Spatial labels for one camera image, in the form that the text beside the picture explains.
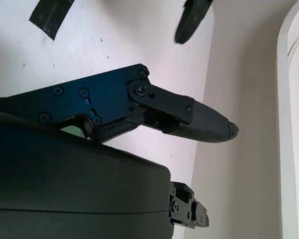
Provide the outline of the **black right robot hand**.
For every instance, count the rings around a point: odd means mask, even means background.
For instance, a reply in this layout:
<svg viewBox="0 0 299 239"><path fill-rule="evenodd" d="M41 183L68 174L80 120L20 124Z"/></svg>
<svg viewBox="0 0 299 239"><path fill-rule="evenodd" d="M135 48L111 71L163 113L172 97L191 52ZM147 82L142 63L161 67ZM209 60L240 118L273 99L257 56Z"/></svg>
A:
<svg viewBox="0 0 299 239"><path fill-rule="evenodd" d="M0 239L170 239L208 227L163 165L105 145L140 125L200 142L238 127L142 64L0 98Z"/></svg>

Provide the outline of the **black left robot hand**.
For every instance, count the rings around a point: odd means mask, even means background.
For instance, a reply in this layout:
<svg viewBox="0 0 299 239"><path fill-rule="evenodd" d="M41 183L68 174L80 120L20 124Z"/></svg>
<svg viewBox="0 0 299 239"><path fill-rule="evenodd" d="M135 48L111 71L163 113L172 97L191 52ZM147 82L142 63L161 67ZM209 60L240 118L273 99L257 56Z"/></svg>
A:
<svg viewBox="0 0 299 239"><path fill-rule="evenodd" d="M193 36L213 2L214 0L187 0L185 2L174 35L176 44L185 44Z"/></svg>

